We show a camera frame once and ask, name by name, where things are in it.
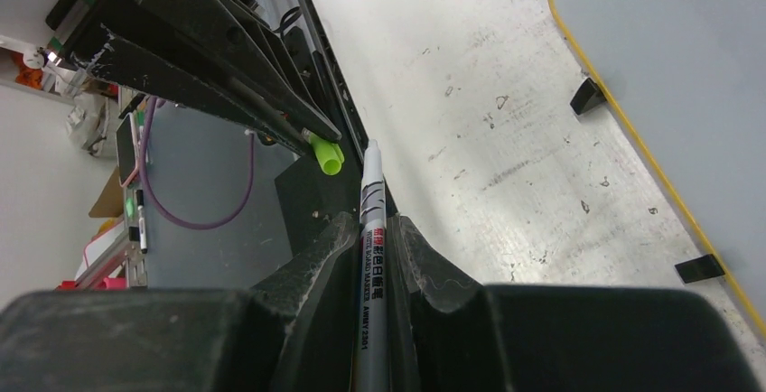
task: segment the scuffed white surface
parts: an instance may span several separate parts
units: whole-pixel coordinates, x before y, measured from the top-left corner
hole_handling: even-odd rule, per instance
[[[584,76],[546,0],[313,1],[397,206],[450,261],[483,283],[682,286],[699,251],[609,111],[572,113]],[[722,284],[687,288],[766,384]]]

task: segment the lime green object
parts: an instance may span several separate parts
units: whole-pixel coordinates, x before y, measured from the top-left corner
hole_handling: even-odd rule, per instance
[[[125,200],[125,214],[127,215],[128,219],[133,218],[133,213],[135,213],[135,205],[133,204],[133,198],[128,198]]]
[[[343,151],[341,151],[338,144],[327,142],[313,133],[309,134],[308,139],[309,144],[313,148],[313,153],[316,155],[316,160],[319,162],[319,167],[322,168],[322,172],[327,175],[339,173],[346,158],[343,156]]]

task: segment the purple cable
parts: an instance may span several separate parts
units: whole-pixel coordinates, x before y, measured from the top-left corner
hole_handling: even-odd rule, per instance
[[[154,204],[154,206],[157,208],[157,211],[166,219],[170,220],[172,223],[178,225],[179,227],[184,227],[187,229],[196,229],[196,230],[206,230],[206,229],[215,229],[222,227],[226,225],[227,223],[231,222],[236,218],[240,212],[245,208],[245,206],[248,204],[248,200],[250,199],[250,193],[253,191],[253,178],[254,178],[254,169],[255,166],[254,162],[254,154],[256,151],[256,139],[255,135],[249,134],[250,136],[250,157],[248,159],[248,190],[245,192],[245,197],[242,198],[242,202],[237,206],[236,209],[234,209],[234,212],[229,214],[227,217],[218,220],[216,222],[211,223],[193,223],[188,222],[186,220],[180,219],[176,216],[174,216],[170,211],[168,211],[165,207],[163,207],[163,204],[160,203],[160,201],[157,200],[157,197],[154,196],[154,191],[152,191],[152,185],[149,184],[149,175],[146,173],[146,148],[149,145],[149,132],[152,131],[152,121],[154,119],[154,109],[157,106],[157,97],[150,97],[146,103],[146,119],[145,119],[145,125],[144,125],[144,133],[141,137],[141,147],[138,153],[138,175],[141,178],[141,184],[144,188],[145,196]],[[159,105],[163,105],[164,100],[159,101]]]

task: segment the purple cord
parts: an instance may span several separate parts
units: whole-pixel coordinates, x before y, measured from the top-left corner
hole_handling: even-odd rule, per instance
[[[163,204],[160,203],[160,201],[157,200],[157,197],[154,196],[154,192],[152,191],[152,185],[149,184],[149,176],[146,173],[146,148],[149,145],[149,132],[152,131],[152,121],[154,119],[154,109],[157,106],[157,97],[150,97],[148,101],[146,102],[146,119],[145,119],[145,125],[144,125],[144,133],[141,137],[141,147],[138,154],[138,175],[141,178],[141,184],[144,188],[145,196],[149,198],[149,200],[154,204],[154,206],[157,208],[157,211],[166,219],[170,220],[172,223],[178,225],[179,227],[184,227],[187,229],[196,229],[196,230],[207,230],[207,229],[215,229],[222,227],[226,225],[227,223],[231,222],[236,218],[240,212],[245,208],[246,205],[248,205],[248,200],[250,199],[250,193],[253,191],[253,178],[254,178],[254,169],[255,166],[254,162],[254,154],[256,151],[256,139],[255,135],[249,134],[250,136],[250,158],[248,161],[248,190],[245,192],[245,197],[242,198],[242,202],[237,206],[237,208],[229,214],[227,217],[218,220],[216,222],[212,223],[193,223],[188,222],[186,220],[177,218],[174,216],[170,211],[168,211],[165,207],[163,207]],[[164,100],[159,101],[159,106],[161,107],[164,104]]]

